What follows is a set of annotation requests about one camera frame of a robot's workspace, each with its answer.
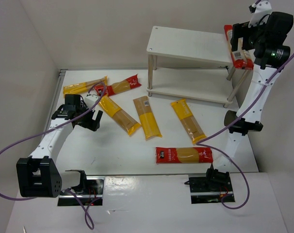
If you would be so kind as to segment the red spaghetti bag with label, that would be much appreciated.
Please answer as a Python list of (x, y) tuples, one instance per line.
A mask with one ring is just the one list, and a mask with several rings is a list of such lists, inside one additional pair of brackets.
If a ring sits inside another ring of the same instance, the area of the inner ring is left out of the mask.
[(232, 25), (224, 25), (224, 31), (228, 44), (228, 50), (230, 52), (234, 67), (236, 69), (253, 70), (253, 61), (251, 59), (250, 53), (242, 49), (243, 40), (241, 38), (238, 39), (238, 49), (236, 51), (231, 51), (232, 45), (230, 41), (232, 39)]

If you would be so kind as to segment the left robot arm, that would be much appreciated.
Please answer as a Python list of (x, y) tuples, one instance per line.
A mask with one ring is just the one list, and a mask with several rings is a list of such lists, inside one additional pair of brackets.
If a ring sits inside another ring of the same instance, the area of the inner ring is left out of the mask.
[(53, 113), (49, 132), (27, 158), (16, 164), (20, 194), (24, 198), (55, 198), (68, 188), (81, 193), (87, 188), (84, 170), (60, 172), (55, 164), (59, 152), (75, 126), (95, 132), (100, 127), (103, 112), (94, 110), (99, 102), (95, 94), (82, 97), (66, 94), (64, 104)]

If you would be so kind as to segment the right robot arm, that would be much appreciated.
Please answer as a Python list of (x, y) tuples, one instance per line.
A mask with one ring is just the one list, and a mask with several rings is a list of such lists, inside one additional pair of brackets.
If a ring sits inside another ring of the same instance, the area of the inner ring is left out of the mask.
[(293, 15), (269, 10), (254, 13), (249, 22), (224, 26), (231, 55), (254, 50), (255, 60), (243, 104), (237, 112), (227, 111), (225, 115), (224, 125), (229, 135), (224, 152), (229, 158), (218, 157), (207, 170), (208, 189), (221, 190), (228, 184), (229, 167), (241, 140), (250, 131), (263, 129), (261, 112), (274, 82), (289, 61), (291, 48), (283, 43), (293, 24)]

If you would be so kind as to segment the white two-tier shelf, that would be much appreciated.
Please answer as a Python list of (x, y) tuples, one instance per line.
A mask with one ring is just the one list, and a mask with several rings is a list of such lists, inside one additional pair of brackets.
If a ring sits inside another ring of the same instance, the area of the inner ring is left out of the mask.
[[(240, 88), (224, 34), (154, 26), (147, 45), (147, 93), (230, 106)], [(158, 58), (197, 62), (198, 67), (165, 68)]]

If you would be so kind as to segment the yellow spaghetti bag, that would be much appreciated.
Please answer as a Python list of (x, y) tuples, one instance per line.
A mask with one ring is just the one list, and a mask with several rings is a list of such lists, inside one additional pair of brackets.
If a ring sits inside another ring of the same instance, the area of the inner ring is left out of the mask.
[(206, 138), (205, 133), (190, 110), (186, 99), (180, 99), (178, 101), (172, 102), (171, 107), (179, 118), (182, 126), (186, 130), (193, 145)]
[(99, 105), (129, 136), (141, 127), (139, 122), (132, 118), (107, 95), (101, 98)]
[(104, 76), (101, 79), (64, 86), (63, 96), (65, 97), (66, 94), (81, 94), (81, 93), (88, 92), (92, 88), (92, 86), (96, 83), (104, 82), (105, 84), (107, 84), (107, 79), (108, 77)]
[(162, 137), (155, 116), (152, 112), (148, 96), (136, 98), (133, 102), (144, 131), (145, 140), (154, 137)]

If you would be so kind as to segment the yellow spaghetti bag top left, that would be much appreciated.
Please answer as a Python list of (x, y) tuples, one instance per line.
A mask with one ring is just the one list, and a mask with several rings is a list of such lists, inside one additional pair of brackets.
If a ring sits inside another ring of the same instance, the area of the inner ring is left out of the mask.
[(65, 97), (66, 94), (81, 94), (81, 93), (88, 92), (92, 88), (92, 86), (96, 83), (104, 82), (105, 84), (107, 84), (107, 79), (108, 77), (104, 76), (101, 79), (64, 86), (63, 96)]

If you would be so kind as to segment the yellow spaghetti bag centre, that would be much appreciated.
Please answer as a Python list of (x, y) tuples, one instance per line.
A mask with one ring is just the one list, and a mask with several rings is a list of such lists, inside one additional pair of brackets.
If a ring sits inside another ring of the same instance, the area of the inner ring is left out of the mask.
[(148, 96), (136, 98), (133, 102), (144, 131), (145, 140), (154, 137), (162, 137), (155, 116), (152, 112)]

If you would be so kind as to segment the red spaghetti bag top centre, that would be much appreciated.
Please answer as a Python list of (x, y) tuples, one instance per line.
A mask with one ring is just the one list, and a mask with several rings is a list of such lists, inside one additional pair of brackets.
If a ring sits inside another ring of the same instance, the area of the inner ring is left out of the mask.
[(107, 85), (108, 77), (104, 77), (104, 83), (106, 84), (105, 94), (107, 96), (113, 96), (116, 94), (120, 94), (126, 91), (129, 91), (134, 88), (138, 88), (141, 84), (138, 81), (137, 74), (133, 75), (129, 78), (126, 78), (120, 82), (113, 83), (111, 85)]

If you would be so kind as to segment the red spaghetti bag front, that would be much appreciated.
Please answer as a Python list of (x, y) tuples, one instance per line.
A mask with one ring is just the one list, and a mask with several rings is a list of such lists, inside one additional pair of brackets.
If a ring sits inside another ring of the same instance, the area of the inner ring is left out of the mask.
[(212, 150), (207, 147), (156, 148), (157, 164), (200, 164), (212, 162)]

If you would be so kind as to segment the yellow spaghetti bag right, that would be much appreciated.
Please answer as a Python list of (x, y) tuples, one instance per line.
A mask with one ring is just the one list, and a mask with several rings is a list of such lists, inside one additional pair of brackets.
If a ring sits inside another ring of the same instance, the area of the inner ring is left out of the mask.
[(193, 145), (206, 138), (205, 133), (190, 110), (186, 99), (180, 99), (178, 101), (172, 102), (171, 107), (179, 118), (182, 126), (186, 130)]

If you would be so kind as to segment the aluminium table edge rail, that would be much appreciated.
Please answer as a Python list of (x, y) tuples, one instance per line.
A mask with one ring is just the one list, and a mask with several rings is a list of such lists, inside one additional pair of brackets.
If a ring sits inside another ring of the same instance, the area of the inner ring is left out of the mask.
[(51, 116), (52, 116), (52, 114), (54, 113), (54, 111), (56, 109), (56, 105), (57, 105), (58, 98), (59, 98), (59, 95), (60, 95), (60, 92), (61, 92), (61, 89), (62, 89), (62, 85), (63, 85), (63, 82), (64, 82), (66, 71), (67, 71), (67, 69), (60, 69), (60, 71), (59, 71), (56, 87), (54, 89), (53, 96), (52, 96), (52, 102), (51, 102), (51, 105), (50, 105), (50, 108), (49, 108), (48, 118), (47, 118), (46, 124), (45, 124), (45, 130), (49, 129)]

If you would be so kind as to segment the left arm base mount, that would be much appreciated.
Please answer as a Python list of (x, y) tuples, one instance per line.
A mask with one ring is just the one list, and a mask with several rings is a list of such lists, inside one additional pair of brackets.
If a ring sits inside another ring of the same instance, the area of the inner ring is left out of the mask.
[[(72, 192), (75, 193), (77, 198), (85, 207), (87, 207), (89, 204), (91, 204), (91, 206), (102, 206), (104, 181), (105, 178), (101, 176), (87, 176), (86, 188), (82, 191), (72, 190)], [(57, 206), (79, 206), (79, 203), (71, 194), (61, 192)]]

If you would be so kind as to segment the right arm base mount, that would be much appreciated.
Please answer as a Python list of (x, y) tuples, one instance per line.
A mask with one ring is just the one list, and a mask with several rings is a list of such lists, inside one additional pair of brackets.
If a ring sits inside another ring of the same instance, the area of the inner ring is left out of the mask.
[(213, 183), (203, 176), (189, 176), (184, 185), (189, 187), (191, 204), (235, 202), (231, 179), (228, 178), (223, 183)]

